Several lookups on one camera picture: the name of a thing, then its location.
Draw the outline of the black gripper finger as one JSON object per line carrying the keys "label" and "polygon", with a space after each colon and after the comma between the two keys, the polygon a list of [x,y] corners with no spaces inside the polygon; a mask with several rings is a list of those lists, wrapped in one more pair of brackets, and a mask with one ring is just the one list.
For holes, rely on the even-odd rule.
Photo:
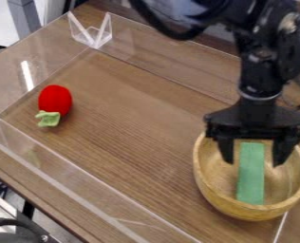
{"label": "black gripper finger", "polygon": [[232,138],[221,137],[217,139],[218,149],[224,160],[229,163],[234,163],[234,140]]}
{"label": "black gripper finger", "polygon": [[299,139],[291,137],[279,138],[275,140],[272,149],[275,167],[283,165],[287,162],[297,143]]}

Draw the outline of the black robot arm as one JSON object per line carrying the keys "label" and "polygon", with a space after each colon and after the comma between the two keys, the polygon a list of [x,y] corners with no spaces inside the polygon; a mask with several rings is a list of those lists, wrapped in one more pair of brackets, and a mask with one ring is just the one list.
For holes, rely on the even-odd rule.
{"label": "black robot arm", "polygon": [[234,162],[234,141],[271,140],[272,161],[283,165],[300,143],[300,107],[277,104],[284,86],[300,76],[300,14],[295,0],[198,0],[190,16],[234,33],[241,59],[238,100],[205,116],[206,137],[222,159]]}

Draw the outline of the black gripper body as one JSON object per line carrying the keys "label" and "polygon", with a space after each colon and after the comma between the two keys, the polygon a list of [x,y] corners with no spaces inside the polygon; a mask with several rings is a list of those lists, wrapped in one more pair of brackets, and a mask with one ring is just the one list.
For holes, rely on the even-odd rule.
{"label": "black gripper body", "polygon": [[204,117],[206,136],[221,138],[300,142],[300,110],[271,101],[238,101]]}

